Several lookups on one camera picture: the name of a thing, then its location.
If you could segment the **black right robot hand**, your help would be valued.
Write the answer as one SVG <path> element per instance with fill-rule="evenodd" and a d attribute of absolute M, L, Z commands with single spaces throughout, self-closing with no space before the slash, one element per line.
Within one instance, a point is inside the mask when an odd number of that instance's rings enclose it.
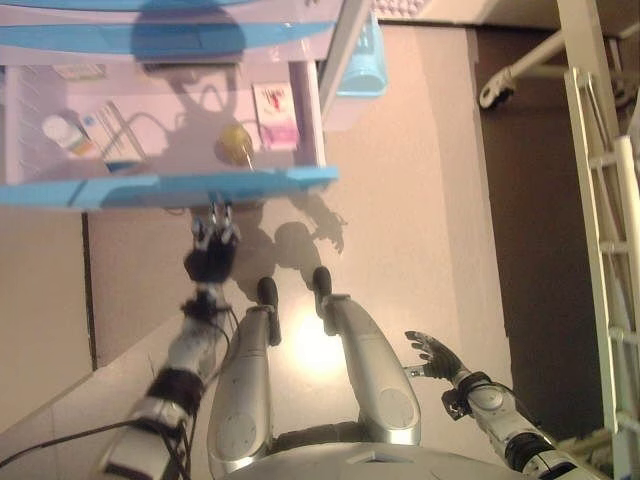
<path fill-rule="evenodd" d="M 422 364 L 404 368 L 409 378 L 445 379 L 457 386 L 471 374 L 459 357 L 435 337 L 418 331 L 406 331 L 405 337 L 423 361 Z"/>

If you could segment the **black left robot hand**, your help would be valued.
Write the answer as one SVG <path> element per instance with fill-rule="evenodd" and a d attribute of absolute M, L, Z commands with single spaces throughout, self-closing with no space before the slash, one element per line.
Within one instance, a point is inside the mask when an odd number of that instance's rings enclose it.
<path fill-rule="evenodd" d="M 198 284 L 222 284 L 231 275 L 240 231 L 231 203 L 212 203 L 191 210 L 192 248 L 184 259 L 190 280 Z"/>

